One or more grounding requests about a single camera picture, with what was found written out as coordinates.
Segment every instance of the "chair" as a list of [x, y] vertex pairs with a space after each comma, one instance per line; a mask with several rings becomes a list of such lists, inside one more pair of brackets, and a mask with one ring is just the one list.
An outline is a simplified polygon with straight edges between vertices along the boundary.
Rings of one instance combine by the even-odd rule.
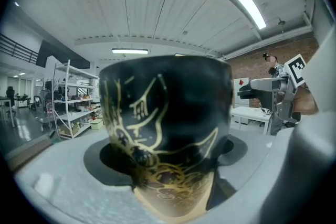
[[9, 86], [7, 88], [7, 91], [6, 91], [6, 95], [7, 95], [8, 98], [10, 98], [10, 105], [9, 105], [9, 102], [5, 103], [5, 106], [8, 106], [9, 109], [12, 109], [12, 106], [15, 105], [14, 94], [15, 94], [15, 91], [14, 91], [13, 87]]

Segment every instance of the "cup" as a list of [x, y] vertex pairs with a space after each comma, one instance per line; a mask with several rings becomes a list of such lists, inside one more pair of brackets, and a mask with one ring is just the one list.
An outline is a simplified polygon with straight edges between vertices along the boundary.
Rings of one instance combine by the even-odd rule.
[[215, 59], [160, 56], [100, 72], [115, 170], [158, 212], [185, 216], [212, 184], [228, 136], [231, 68]]

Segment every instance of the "shelf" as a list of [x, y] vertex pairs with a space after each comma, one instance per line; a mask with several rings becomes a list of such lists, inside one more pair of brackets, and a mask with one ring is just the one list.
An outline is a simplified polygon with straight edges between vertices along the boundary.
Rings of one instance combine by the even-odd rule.
[[[57, 83], [55, 84], [56, 87], [65, 87], [65, 83]], [[86, 89], [93, 89], [95, 86], [86, 86], [86, 85], [80, 85], [76, 83], [68, 83], [68, 87], [76, 87], [76, 88], [86, 88]]]
[[[93, 98], [87, 98], [87, 99], [80, 99], [80, 100], [70, 100], [67, 103], [73, 104], [73, 103], [79, 103], [79, 102], [86, 102], [86, 101], [92, 101]], [[63, 102], [62, 100], [55, 100], [54, 103], [62, 103], [65, 104], [66, 102]]]
[[[57, 65], [56, 69], [60, 70], [60, 71], [63, 71], [63, 72], [67, 72], [67, 67], [68, 67], [68, 65]], [[78, 69], [76, 67], [73, 67], [73, 66], [69, 66], [69, 73], [75, 74], [75, 75], [81, 75], [82, 77], [85, 77], [85, 78], [88, 78], [88, 79], [98, 79], [97, 76], [92, 75], [90, 73], [87, 73], [87, 72], [85, 72], [83, 70], [80, 70], [80, 69]]]
[[[85, 115], [88, 115], [88, 114], [90, 114], [90, 113], [92, 113], [92, 112], [96, 112], [96, 111], [98, 111], [98, 110], [100, 110], [100, 109], [101, 109], [101, 108], [97, 108], [97, 109], [94, 109], [94, 110], [89, 111], [89, 112], [73, 112], [72, 114], [69, 113], [69, 120], [70, 120], [70, 121], [74, 121], [74, 120], [76, 120], [76, 119], [78, 119], [78, 118], [80, 118], [80, 117], [83, 117], [83, 116], [85, 116]], [[61, 115], [59, 118], [62, 119], [62, 120], [64, 120], [64, 121], [68, 121], [68, 117], [67, 117], [66, 114]]]
[[[76, 134], [74, 134], [73, 137], [75, 138], [76, 136], [80, 135], [88, 127], [91, 127], [91, 124], [86, 124], [83, 127], [79, 128], [78, 132]], [[62, 138], [65, 138], [65, 139], [71, 139], [71, 135], [70, 134], [59, 134], [59, 136], [61, 136]]]

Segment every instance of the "ceiling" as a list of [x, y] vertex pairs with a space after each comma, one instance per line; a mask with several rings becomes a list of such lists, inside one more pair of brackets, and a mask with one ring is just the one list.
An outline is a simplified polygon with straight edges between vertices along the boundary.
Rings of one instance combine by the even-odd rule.
[[[34, 77], [34, 74], [31, 71], [24, 70], [24, 69], [17, 69], [16, 67], [6, 65], [4, 63], [0, 63], [0, 74], [6, 75], [8, 77], [13, 77], [16, 75], [19, 75], [20, 73], [25, 73], [22, 76], [17, 77], [21, 79], [27, 79], [27, 80], [32, 80]], [[37, 74], [36, 79], [43, 79], [43, 74]]]
[[100, 67], [143, 57], [112, 48], [219, 58], [310, 24], [313, 10], [312, 0], [254, 0], [267, 25], [259, 30], [237, 0], [19, 1], [45, 31]]

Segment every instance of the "fluorescent light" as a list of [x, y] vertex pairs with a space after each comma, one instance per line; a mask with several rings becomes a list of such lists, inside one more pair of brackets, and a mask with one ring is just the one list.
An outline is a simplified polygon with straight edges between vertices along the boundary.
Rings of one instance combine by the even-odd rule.
[[142, 49], [112, 49], [114, 54], [148, 54], [148, 50]]
[[266, 23], [258, 10], [256, 4], [253, 2], [253, 0], [239, 0], [242, 5], [246, 8], [248, 13], [250, 13], [251, 17], [257, 24], [259, 29], [263, 29], [266, 27]]

